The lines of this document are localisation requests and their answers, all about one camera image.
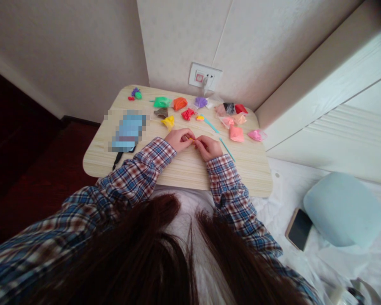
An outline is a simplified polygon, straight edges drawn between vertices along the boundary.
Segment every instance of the dark red floor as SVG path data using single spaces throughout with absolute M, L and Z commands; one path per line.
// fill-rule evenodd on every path
M 0 200 L 0 244 L 57 212 L 75 191 L 95 184 L 82 160 L 97 129 L 71 122 Z

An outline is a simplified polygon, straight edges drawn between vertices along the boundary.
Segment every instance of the wall socket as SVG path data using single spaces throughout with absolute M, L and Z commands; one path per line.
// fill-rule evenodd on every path
M 207 89 L 214 91 L 222 74 L 223 71 L 221 70 L 193 62 L 190 67 L 189 85 L 204 88 L 204 84 L 207 81 Z

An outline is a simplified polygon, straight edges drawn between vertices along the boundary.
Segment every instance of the white wall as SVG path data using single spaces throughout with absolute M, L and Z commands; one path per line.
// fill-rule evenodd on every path
M 58 117 L 101 122 L 148 85 L 135 0 L 0 0 L 0 73 Z
M 137 2 L 151 87 L 200 94 L 195 61 L 223 70 L 224 99 L 257 109 L 362 1 Z

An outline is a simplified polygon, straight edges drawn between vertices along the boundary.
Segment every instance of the blurred object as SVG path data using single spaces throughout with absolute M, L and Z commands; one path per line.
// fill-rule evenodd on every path
M 357 289 L 359 292 L 361 292 L 361 294 L 363 294 L 366 297 L 364 293 L 364 290 L 365 290 L 368 293 L 368 296 L 370 297 L 370 301 L 372 305 L 381 305 L 380 296 L 370 284 L 363 281 L 359 277 L 356 280 L 351 280 L 351 284 L 353 285 L 355 289 Z
M 358 299 L 343 286 L 338 286 L 333 290 L 330 301 L 333 305 L 364 305 L 363 302 L 360 303 Z

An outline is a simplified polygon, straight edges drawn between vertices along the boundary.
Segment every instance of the plaid shirt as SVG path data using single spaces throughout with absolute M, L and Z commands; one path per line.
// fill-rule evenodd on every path
M 149 198 L 162 170 L 176 156 L 155 138 L 121 168 L 67 198 L 61 210 L 0 245 L 0 304 L 17 303 L 59 268 L 78 259 L 95 232 L 112 228 L 133 206 Z M 314 288 L 277 259 L 282 249 L 256 218 L 247 188 L 228 155 L 207 162 L 215 213 L 223 216 L 243 240 L 273 264 L 309 301 L 320 304 Z M 114 202 L 122 202 L 117 210 Z

